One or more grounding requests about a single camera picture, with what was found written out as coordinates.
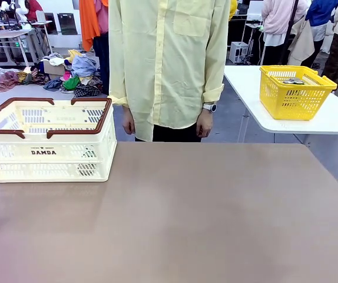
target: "person in yellow shirt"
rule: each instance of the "person in yellow shirt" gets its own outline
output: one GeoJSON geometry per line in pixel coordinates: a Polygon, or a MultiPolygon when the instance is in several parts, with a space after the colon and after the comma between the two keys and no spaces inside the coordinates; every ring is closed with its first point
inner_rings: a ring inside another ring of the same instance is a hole
{"type": "Polygon", "coordinates": [[[237,0],[232,0],[230,4],[229,20],[232,19],[233,15],[236,13],[236,10],[237,10],[237,0]]]}
{"type": "Polygon", "coordinates": [[[224,88],[229,0],[109,0],[110,97],[127,134],[200,142],[224,88]]]}

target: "hand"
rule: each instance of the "hand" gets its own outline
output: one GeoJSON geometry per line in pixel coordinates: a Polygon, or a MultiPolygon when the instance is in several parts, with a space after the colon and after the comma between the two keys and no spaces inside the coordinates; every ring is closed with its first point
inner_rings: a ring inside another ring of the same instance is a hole
{"type": "Polygon", "coordinates": [[[197,121],[197,136],[208,137],[213,127],[213,115],[207,110],[203,109],[197,121]]]}
{"type": "Polygon", "coordinates": [[[123,106],[123,128],[127,134],[135,134],[135,122],[131,110],[123,106]]]}

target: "wristwatch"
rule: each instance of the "wristwatch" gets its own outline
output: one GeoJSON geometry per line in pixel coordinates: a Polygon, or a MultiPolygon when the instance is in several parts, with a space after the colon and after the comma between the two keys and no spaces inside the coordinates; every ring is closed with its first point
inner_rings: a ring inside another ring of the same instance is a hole
{"type": "Polygon", "coordinates": [[[211,113],[215,113],[216,109],[217,109],[217,106],[216,106],[215,103],[214,104],[203,104],[203,108],[207,109],[211,113]]]}

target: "person's right hand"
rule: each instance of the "person's right hand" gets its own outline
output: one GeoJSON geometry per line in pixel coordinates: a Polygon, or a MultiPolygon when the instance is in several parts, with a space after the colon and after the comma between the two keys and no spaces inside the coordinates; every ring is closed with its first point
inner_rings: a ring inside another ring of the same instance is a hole
{"type": "Polygon", "coordinates": [[[135,123],[131,110],[123,106],[123,128],[127,134],[135,134],[135,123]]]}

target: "yellow plastic basket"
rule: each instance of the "yellow plastic basket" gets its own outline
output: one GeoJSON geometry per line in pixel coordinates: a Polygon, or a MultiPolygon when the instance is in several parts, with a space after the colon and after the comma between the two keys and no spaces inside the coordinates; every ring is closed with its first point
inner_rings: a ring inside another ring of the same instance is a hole
{"type": "Polygon", "coordinates": [[[317,71],[301,66],[262,66],[260,100],[277,120],[312,119],[337,84],[317,71]],[[305,85],[285,84],[299,78],[305,85]]]}

